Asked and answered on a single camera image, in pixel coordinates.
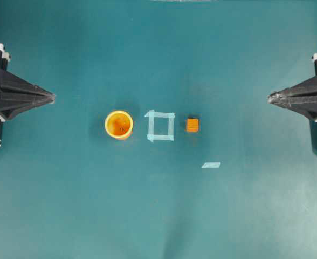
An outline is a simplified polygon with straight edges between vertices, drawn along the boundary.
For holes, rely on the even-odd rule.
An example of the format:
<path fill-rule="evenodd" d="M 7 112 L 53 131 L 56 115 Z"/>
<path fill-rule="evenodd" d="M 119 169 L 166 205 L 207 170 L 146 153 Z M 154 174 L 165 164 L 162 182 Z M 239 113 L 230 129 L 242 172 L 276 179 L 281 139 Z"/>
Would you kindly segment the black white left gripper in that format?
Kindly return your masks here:
<path fill-rule="evenodd" d="M 54 103 L 56 95 L 6 71 L 11 56 L 0 43 L 0 147 L 5 120 L 19 114 Z"/>

